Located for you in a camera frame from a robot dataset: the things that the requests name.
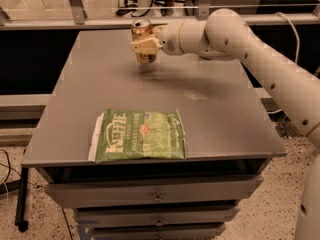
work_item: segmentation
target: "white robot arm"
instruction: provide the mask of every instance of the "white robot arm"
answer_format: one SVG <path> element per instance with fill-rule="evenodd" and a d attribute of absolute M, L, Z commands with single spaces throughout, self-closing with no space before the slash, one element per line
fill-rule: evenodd
<path fill-rule="evenodd" d="M 320 150 L 320 82 L 305 69 L 262 42 L 240 15 L 229 9 L 213 12 L 207 21 L 176 22 L 151 28 L 133 23 L 131 47 L 141 63 L 168 55 L 196 53 L 204 58 L 239 59 L 283 109 L 290 120 Z M 320 157 L 311 166 L 302 197 L 295 240 L 320 239 Z"/>

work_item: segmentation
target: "drawer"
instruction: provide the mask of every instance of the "drawer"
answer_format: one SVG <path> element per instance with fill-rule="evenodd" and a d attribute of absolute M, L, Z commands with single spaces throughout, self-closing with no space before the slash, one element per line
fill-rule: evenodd
<path fill-rule="evenodd" d="M 166 227 L 138 227 L 94 229 L 96 240 L 176 240 L 214 238 L 225 229 L 220 224 L 176 225 Z"/>
<path fill-rule="evenodd" d="M 187 203 L 248 198 L 261 175 L 51 184 L 45 192 L 63 208 Z"/>
<path fill-rule="evenodd" d="M 75 211 L 74 218 L 84 228 L 166 226 L 172 224 L 217 223 L 231 220 L 239 211 L 230 205 L 153 205 Z"/>

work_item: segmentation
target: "green bag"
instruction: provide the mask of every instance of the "green bag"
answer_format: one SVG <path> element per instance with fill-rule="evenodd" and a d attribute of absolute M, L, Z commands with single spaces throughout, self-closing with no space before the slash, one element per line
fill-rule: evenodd
<path fill-rule="evenodd" d="M 185 158 L 184 131 L 178 112 L 109 109 L 103 114 L 95 161 L 139 158 Z"/>

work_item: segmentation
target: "table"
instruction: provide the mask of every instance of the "table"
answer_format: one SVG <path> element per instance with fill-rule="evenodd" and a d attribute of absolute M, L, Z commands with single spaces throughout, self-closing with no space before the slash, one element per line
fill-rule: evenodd
<path fill-rule="evenodd" d="M 219 235 L 265 166 L 285 155 L 280 138 L 239 61 L 160 53 L 142 66 L 129 40 L 128 30 L 80 32 L 22 165 L 96 239 Z M 88 161 L 108 108 L 178 109 L 186 159 Z"/>

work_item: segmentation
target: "drawer knob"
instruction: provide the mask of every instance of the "drawer knob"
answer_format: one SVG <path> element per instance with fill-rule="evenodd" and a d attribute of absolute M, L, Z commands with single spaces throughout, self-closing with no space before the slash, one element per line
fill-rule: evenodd
<path fill-rule="evenodd" d="M 163 199 L 160 197 L 159 193 L 156 194 L 156 197 L 153 199 L 154 203 L 160 203 Z"/>
<path fill-rule="evenodd" d="M 156 226 L 157 227 L 162 227 L 163 226 L 163 222 L 160 219 L 158 219 L 158 221 L 156 223 Z"/>

